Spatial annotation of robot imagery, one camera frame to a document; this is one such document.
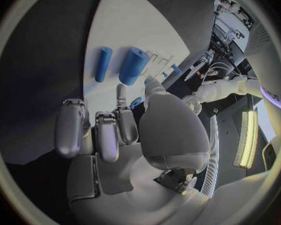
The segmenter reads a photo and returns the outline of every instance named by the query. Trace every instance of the robotic hand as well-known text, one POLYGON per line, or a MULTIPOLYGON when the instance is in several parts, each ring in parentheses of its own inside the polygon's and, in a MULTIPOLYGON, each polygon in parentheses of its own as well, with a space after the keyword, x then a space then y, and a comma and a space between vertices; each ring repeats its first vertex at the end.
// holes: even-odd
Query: robotic hand
POLYGON ((247 79, 245 76, 237 76, 232 80, 219 79, 205 81, 192 95, 185 96, 182 100, 197 115, 202 110, 202 103, 209 103, 224 99, 230 94, 251 94, 262 98, 258 80, 247 79))

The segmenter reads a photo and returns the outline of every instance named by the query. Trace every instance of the white robotic arm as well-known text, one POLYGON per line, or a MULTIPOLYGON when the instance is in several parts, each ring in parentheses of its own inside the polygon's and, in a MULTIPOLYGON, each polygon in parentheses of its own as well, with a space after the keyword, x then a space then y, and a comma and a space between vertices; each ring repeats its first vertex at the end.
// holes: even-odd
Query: white robotic arm
POLYGON ((258 80, 247 79, 245 76, 237 76, 232 80, 220 79, 205 81, 192 95, 185 96, 182 100, 199 114, 202 103, 209 103, 224 99, 230 94, 251 94, 262 98, 261 87, 258 80))

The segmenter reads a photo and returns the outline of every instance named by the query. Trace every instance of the blue cylinder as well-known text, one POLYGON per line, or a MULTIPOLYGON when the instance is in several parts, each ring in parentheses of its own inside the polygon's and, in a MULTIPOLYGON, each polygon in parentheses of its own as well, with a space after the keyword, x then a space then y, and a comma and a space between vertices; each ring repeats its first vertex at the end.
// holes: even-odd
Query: blue cylinder
POLYGON ((97 70, 94 76, 94 79, 102 83, 105 78, 105 74, 109 65, 109 62, 111 60, 113 54, 113 50, 107 46, 103 46, 100 49, 100 57, 98 60, 97 70))
POLYGON ((150 57, 142 50, 132 47, 120 69, 118 79, 126 85, 133 85, 143 71, 150 57))

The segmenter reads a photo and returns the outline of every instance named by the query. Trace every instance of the white panel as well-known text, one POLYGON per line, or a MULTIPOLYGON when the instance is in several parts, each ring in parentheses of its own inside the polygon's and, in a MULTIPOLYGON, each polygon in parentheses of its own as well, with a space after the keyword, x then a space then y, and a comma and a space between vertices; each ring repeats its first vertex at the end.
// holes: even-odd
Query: white panel
MULTIPOLYGON (((119 72, 131 47, 171 58, 171 64, 164 69, 174 63, 179 65, 190 53, 170 23, 147 0, 101 0, 89 31, 84 61, 83 94, 92 125, 97 111, 111 111, 116 107, 119 72), (113 49, 113 55, 105 80, 99 83, 94 76, 102 46, 113 49)), ((159 66, 158 63, 151 66, 154 71, 158 70, 153 66, 159 66)), ((147 75, 146 72, 134 85, 126 87, 128 104, 144 96, 142 90, 147 75)))

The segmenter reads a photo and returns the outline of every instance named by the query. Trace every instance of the purple light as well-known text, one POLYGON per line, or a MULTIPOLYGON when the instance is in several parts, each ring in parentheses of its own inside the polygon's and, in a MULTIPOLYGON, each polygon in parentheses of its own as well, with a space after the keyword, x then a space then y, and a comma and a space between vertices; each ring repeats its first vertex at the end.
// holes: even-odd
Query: purple light
POLYGON ((280 108, 281 109, 281 103, 275 99, 272 98, 271 95, 269 95, 266 90, 261 86, 260 87, 260 90, 261 90, 261 93, 262 95, 267 99, 269 100, 272 104, 274 104, 276 107, 280 108))

